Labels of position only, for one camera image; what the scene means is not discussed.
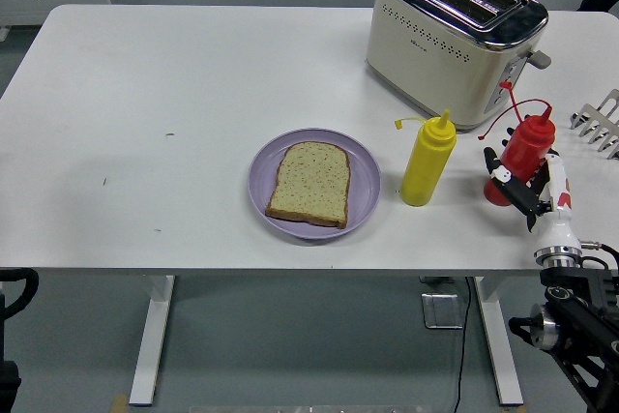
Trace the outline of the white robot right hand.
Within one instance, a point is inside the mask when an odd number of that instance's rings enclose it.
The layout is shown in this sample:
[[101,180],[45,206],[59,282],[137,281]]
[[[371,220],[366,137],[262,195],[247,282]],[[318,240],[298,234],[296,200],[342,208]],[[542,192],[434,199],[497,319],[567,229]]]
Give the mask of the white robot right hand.
[[523,122],[510,131],[501,156],[484,150],[488,201],[515,206],[536,236],[534,258],[543,267],[575,266],[581,244],[572,231],[572,197],[565,166],[551,148],[550,130],[535,132]]

